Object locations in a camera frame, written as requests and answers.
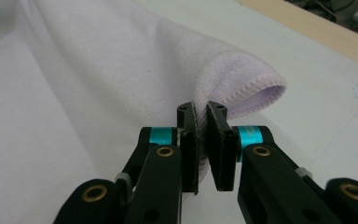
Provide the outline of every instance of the metal screw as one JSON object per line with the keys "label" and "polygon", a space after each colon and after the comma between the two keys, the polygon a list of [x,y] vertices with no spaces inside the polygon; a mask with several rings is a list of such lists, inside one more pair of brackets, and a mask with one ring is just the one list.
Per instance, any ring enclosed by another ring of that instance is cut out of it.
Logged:
{"label": "metal screw", "polygon": [[157,149],[157,154],[160,157],[170,157],[171,155],[173,155],[173,149],[170,147],[161,147]]}
{"label": "metal screw", "polygon": [[271,154],[271,151],[266,147],[254,147],[253,152],[258,156],[269,156]]}
{"label": "metal screw", "polygon": [[94,185],[86,189],[82,194],[82,199],[86,203],[95,203],[100,201],[107,193],[104,185]]}
{"label": "metal screw", "polygon": [[358,201],[358,187],[356,185],[342,184],[339,188],[345,195]]}

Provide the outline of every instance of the folded towel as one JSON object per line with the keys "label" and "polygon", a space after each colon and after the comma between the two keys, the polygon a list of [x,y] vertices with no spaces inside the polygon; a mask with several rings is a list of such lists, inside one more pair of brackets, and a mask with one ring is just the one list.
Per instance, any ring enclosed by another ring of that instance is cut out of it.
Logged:
{"label": "folded towel", "polygon": [[175,126],[182,103],[195,102],[202,131],[208,101],[236,118],[285,89],[256,57],[129,0],[20,0],[10,13],[16,22],[0,37],[0,223],[51,222],[76,186],[114,179],[141,127]]}

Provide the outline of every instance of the white cloth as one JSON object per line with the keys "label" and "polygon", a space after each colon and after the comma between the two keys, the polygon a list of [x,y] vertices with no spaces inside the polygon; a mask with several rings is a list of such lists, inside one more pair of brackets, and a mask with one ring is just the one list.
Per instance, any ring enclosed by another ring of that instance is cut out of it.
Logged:
{"label": "white cloth", "polygon": [[182,103],[202,126],[209,100],[234,118],[284,89],[254,56],[128,0],[0,1],[0,223],[51,223],[78,185],[114,180],[142,127],[175,126]]}

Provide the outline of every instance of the wooden surface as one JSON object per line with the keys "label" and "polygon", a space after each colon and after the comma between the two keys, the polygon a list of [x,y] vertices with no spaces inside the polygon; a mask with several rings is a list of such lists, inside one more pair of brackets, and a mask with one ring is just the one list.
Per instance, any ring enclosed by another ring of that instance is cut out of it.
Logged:
{"label": "wooden surface", "polygon": [[239,0],[285,26],[358,62],[358,34],[283,0]]}

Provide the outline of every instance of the white table surface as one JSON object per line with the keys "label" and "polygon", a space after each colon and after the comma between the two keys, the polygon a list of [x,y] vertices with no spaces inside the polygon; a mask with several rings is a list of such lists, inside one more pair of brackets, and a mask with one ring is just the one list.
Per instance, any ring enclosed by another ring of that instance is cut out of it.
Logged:
{"label": "white table surface", "polygon": [[[231,125],[266,125],[277,144],[324,188],[336,177],[358,180],[358,63],[235,0],[136,0],[172,21],[222,39],[271,64],[288,82],[270,108]],[[183,204],[182,223],[244,223],[233,192],[212,175]]]}

